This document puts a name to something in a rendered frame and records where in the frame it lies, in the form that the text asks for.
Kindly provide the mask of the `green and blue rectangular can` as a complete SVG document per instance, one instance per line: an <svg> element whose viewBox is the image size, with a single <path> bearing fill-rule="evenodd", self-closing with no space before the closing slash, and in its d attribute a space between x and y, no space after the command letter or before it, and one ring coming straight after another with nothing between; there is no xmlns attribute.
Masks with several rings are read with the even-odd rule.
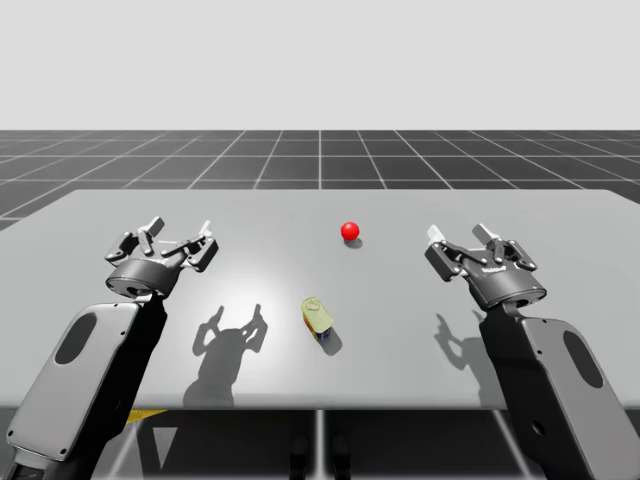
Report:
<svg viewBox="0 0 640 480"><path fill-rule="evenodd" d="M330 336L333 317L318 297L312 296L303 300L301 311L304 323L316 340L323 341Z"/></svg>

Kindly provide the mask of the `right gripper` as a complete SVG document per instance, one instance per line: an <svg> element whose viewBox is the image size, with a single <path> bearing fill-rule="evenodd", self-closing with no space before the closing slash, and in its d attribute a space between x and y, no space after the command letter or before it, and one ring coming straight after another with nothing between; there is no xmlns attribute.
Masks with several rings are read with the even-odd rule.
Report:
<svg viewBox="0 0 640 480"><path fill-rule="evenodd" d="M472 233L491 258L492 268L472 270L467 275L471 296L482 310L502 303L525 306L546 296L546 289L531 273L537 269L536 263L517 241L504 240L483 224L477 224ZM427 229L427 237L425 257L445 282L463 275L464 260L481 267L488 263L483 251L450 243L436 225Z"/></svg>

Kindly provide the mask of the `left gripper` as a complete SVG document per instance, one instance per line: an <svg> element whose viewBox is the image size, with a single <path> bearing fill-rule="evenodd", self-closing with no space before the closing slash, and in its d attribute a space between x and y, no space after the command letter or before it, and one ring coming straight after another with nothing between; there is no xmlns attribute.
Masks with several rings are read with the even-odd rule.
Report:
<svg viewBox="0 0 640 480"><path fill-rule="evenodd" d="M167 242L167 247L160 253L163 259L130 258L137 248L145 257L154 255L153 240L164 226L164 220L156 216L148 224L135 231L125 231L117 238L104 259L128 260L117 265L107 277L105 284L111 291L128 298L150 294L168 297L182 269L190 268L199 273L206 270L219 250L209 229L209 220L204 222L196 236L178 242Z"/></svg>

